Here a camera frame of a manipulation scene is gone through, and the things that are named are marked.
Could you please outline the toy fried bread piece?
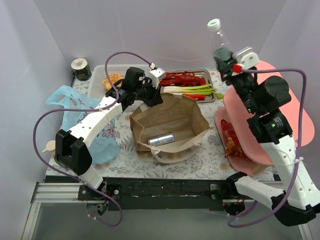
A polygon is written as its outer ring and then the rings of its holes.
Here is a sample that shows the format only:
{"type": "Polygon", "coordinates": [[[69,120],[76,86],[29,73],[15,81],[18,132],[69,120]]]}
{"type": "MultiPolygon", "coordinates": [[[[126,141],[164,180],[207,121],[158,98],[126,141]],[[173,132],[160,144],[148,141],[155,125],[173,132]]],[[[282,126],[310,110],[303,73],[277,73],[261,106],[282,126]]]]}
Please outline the toy fried bread piece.
{"type": "MultiPolygon", "coordinates": [[[[123,76],[117,72],[116,73],[109,73],[108,76],[113,84],[115,84],[117,81],[123,79],[123,76]]],[[[110,84],[110,81],[107,76],[103,80],[103,86],[106,91],[109,91],[112,88],[112,85],[110,84]]]]}

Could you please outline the red toy lobster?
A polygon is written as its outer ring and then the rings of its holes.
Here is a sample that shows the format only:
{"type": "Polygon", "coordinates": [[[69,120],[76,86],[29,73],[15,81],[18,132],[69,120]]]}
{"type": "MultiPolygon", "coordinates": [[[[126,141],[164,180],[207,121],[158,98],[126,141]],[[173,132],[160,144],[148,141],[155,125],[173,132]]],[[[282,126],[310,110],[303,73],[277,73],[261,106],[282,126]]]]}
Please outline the red toy lobster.
{"type": "Polygon", "coordinates": [[[195,76],[190,71],[167,72],[166,76],[160,81],[163,87],[196,87],[206,84],[204,77],[195,76]]]}

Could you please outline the brown paper bag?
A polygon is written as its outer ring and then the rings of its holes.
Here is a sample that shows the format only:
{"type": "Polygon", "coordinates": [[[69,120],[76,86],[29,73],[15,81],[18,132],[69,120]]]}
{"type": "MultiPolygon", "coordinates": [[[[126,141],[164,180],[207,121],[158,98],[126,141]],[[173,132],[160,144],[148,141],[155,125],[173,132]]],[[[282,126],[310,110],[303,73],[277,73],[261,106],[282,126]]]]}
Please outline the brown paper bag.
{"type": "Polygon", "coordinates": [[[142,103],[130,116],[135,148],[150,152],[162,164],[179,163],[190,158],[212,129],[196,100],[171,93],[161,94],[163,103],[153,107],[142,103]],[[148,139],[172,133],[174,141],[152,146],[148,139]]]}

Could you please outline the green toy vegetable stalks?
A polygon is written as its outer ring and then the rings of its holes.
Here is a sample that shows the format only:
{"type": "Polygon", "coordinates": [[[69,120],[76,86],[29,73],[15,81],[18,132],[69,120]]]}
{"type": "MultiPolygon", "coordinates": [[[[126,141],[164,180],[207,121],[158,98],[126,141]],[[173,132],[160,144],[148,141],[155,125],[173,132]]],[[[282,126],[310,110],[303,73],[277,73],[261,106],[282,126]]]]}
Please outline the green toy vegetable stalks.
{"type": "Polygon", "coordinates": [[[205,84],[200,86],[165,86],[163,88],[164,93],[171,93],[174,95],[204,95],[205,99],[208,97],[216,96],[218,99],[223,99],[224,95],[217,92],[216,88],[213,88],[211,84],[205,84]]]}

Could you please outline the silver drink can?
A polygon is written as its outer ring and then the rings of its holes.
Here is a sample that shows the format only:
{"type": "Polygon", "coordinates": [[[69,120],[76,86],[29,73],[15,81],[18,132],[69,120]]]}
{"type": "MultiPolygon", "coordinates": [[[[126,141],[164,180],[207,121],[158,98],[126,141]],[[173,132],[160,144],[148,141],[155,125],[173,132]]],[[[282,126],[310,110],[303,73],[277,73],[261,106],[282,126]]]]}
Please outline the silver drink can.
{"type": "Polygon", "coordinates": [[[166,144],[173,143],[175,141],[174,134],[172,132],[167,132],[147,138],[147,142],[150,146],[162,146],[166,144]]]}

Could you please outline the red snack packet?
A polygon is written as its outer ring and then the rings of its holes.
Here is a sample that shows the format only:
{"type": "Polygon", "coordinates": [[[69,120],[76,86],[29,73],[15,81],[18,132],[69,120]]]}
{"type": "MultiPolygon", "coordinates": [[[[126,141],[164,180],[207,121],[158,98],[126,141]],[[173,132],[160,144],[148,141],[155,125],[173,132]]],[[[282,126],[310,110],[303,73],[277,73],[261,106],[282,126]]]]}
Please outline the red snack packet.
{"type": "Polygon", "coordinates": [[[244,160],[250,160],[242,149],[233,125],[225,119],[222,119],[220,124],[223,135],[226,137],[225,157],[237,157],[244,160]]]}

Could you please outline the clear plastic bottle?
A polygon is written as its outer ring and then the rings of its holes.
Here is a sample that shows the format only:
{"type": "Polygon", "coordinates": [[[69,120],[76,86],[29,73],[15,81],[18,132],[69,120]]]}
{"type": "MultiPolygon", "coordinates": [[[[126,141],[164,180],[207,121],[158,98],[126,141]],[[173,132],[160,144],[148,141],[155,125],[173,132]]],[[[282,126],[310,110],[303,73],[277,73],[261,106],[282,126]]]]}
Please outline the clear plastic bottle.
{"type": "Polygon", "coordinates": [[[228,64],[232,60],[232,53],[229,49],[230,44],[222,31],[220,19],[210,20],[207,23],[207,29],[210,33],[212,56],[228,64]]]}

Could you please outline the light blue plastic grocery bag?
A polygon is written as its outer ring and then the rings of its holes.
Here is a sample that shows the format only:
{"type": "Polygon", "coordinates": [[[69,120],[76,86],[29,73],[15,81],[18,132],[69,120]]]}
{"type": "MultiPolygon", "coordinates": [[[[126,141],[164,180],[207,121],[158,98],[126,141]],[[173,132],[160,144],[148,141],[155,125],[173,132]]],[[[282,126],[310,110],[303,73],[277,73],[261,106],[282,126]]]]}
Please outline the light blue plastic grocery bag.
{"type": "MultiPolygon", "coordinates": [[[[57,89],[46,101],[47,105],[59,105],[65,109],[94,109],[102,99],[87,97],[70,86],[63,85],[57,89]]],[[[84,118],[89,112],[65,111],[61,128],[69,130],[84,118]]],[[[120,147],[114,134],[115,120],[111,120],[95,137],[89,147],[94,165],[110,163],[120,152],[120,147]]]]}

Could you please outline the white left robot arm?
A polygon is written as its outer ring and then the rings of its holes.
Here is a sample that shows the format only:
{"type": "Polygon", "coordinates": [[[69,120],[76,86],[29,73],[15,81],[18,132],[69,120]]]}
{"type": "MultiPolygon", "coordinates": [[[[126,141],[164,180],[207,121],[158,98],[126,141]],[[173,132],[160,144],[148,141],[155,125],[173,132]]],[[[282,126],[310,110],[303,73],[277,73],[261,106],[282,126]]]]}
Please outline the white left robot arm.
{"type": "Polygon", "coordinates": [[[103,177],[92,165],[89,147],[105,126],[136,100],[149,107],[161,104],[159,83],[165,76],[161,68],[154,67],[145,75],[144,70],[130,67],[121,86],[113,85],[97,107],[88,110],[87,117],[68,131],[59,130],[56,134],[54,159],[89,185],[89,194],[95,200],[103,199],[107,191],[103,177]]]}

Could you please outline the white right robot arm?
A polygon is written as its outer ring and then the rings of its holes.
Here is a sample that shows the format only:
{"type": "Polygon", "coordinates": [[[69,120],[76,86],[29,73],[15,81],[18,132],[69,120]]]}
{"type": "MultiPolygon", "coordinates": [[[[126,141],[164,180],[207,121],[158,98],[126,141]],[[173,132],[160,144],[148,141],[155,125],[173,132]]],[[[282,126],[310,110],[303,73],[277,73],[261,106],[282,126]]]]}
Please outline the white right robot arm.
{"type": "Polygon", "coordinates": [[[213,53],[221,79],[233,86],[245,109],[251,133],[270,157],[283,184],[274,188],[253,180],[244,172],[226,179],[226,192],[232,199],[250,197],[271,209],[271,214],[287,227],[306,224],[320,212],[320,191],[313,183],[301,158],[301,138],[293,130],[280,107],[292,99],[285,79],[269,77],[258,83],[259,58],[250,49],[237,53],[222,47],[213,53]]]}

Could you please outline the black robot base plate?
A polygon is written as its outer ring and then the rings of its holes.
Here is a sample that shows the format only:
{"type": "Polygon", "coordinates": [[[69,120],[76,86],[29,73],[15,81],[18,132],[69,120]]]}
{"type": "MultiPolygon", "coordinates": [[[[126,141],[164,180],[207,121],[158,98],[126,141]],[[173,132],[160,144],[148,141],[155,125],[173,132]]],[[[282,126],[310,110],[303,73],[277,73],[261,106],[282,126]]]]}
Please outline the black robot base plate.
{"type": "Polygon", "coordinates": [[[116,201],[108,210],[209,209],[222,211],[227,201],[242,204],[226,180],[105,178],[106,194],[116,201]]]}

